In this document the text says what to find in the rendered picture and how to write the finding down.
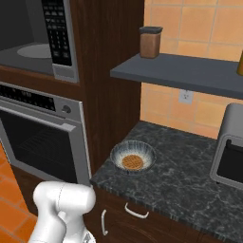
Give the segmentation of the yellow bottle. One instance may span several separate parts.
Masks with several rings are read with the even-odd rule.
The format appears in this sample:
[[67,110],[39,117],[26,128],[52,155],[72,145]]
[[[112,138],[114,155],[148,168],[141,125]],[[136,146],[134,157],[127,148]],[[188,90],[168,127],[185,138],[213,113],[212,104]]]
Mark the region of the yellow bottle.
[[243,76],[243,50],[237,67],[237,74]]

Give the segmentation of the white wall power socket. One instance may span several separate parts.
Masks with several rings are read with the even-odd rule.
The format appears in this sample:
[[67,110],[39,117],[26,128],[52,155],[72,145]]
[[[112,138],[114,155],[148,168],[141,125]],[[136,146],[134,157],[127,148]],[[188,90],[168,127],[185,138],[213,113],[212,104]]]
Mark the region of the white wall power socket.
[[180,103],[191,104],[193,102],[194,92],[190,90],[180,89],[178,94],[178,101]]

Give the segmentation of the round brown waffle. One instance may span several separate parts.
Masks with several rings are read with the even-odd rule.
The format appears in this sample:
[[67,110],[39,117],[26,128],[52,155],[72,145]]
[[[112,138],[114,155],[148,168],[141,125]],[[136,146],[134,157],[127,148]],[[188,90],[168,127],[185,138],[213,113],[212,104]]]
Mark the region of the round brown waffle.
[[128,155],[122,159],[122,165],[128,170],[139,170],[143,165],[143,161],[140,156]]

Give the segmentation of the dark wood drawer front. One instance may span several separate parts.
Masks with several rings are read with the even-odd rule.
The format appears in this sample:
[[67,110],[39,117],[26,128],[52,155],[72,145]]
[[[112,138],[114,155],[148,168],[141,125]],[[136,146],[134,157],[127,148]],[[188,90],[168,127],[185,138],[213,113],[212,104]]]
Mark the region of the dark wood drawer front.
[[143,206],[95,187],[108,211],[110,243],[199,243],[200,233]]

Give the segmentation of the silver toaster oven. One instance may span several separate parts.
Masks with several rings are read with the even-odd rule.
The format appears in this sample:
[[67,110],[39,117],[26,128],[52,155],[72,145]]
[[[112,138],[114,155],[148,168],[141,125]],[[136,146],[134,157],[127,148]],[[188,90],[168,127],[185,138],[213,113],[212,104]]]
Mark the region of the silver toaster oven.
[[216,141],[210,177],[243,190],[243,104],[227,105]]

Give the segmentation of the dark grey wall shelf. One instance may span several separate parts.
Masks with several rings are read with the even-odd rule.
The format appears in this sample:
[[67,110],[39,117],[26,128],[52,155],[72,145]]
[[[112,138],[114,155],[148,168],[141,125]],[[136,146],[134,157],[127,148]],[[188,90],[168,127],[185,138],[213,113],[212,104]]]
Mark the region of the dark grey wall shelf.
[[243,76],[236,69],[231,61],[164,53],[145,59],[137,54],[111,69],[110,76],[243,100]]

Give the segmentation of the dark wood tall cabinet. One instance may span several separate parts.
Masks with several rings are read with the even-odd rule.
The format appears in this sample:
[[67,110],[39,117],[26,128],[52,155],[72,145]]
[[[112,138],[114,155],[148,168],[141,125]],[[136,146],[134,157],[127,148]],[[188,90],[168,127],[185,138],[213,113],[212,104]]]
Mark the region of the dark wood tall cabinet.
[[[79,81],[0,65],[0,82],[83,103],[91,176],[140,119],[140,84],[117,80],[110,70],[140,50],[144,0],[70,0]],[[10,165],[31,213],[32,194],[44,181]]]

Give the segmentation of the silver built-in oven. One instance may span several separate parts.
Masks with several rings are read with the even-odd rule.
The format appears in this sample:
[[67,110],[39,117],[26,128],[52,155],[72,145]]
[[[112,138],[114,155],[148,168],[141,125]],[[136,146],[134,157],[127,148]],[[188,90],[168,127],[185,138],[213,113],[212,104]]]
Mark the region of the silver built-in oven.
[[80,101],[0,82],[0,142],[9,163],[29,174],[90,184]]

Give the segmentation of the silver microwave oven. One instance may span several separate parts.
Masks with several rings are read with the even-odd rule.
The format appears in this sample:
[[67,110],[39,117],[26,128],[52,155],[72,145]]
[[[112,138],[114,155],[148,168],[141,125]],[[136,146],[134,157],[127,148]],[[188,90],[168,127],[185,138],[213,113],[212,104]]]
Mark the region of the silver microwave oven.
[[0,0],[0,65],[77,83],[70,0]]

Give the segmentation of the blue-grey ribbed bowl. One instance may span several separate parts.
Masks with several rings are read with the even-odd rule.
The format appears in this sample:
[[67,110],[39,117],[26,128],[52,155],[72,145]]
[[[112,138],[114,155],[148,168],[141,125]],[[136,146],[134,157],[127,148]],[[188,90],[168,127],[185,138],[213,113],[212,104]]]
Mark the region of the blue-grey ribbed bowl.
[[117,144],[110,153],[114,167],[128,176],[148,172],[157,159],[154,148],[139,140],[126,140]]

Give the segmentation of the brown jar with black lid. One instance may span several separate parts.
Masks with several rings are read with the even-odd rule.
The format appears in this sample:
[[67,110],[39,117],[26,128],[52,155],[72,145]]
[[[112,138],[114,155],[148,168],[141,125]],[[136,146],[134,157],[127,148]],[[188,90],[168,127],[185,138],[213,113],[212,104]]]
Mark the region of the brown jar with black lid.
[[140,56],[153,59],[159,55],[160,36],[163,27],[140,28]]

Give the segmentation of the dark wood cupboard door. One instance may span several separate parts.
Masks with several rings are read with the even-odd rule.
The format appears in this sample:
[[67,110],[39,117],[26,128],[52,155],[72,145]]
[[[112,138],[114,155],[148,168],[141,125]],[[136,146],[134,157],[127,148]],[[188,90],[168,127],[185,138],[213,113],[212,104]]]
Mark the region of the dark wood cupboard door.
[[[95,237],[96,243],[110,243],[108,234],[103,236],[102,232],[101,215],[104,209],[106,209],[104,204],[96,203],[94,208],[89,213],[84,215],[85,226]],[[105,214],[105,228],[107,230],[109,228],[109,217],[107,209]]]

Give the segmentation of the oven door with dark glass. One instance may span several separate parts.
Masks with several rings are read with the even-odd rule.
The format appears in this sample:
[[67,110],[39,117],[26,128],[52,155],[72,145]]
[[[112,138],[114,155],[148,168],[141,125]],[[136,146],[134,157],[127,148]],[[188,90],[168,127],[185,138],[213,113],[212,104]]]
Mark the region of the oven door with dark glass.
[[[26,107],[13,109],[48,114]],[[60,118],[76,128],[72,132],[66,132],[0,110],[0,140],[9,156],[9,162],[43,180],[88,186],[90,166],[82,123],[62,116],[48,115]]]

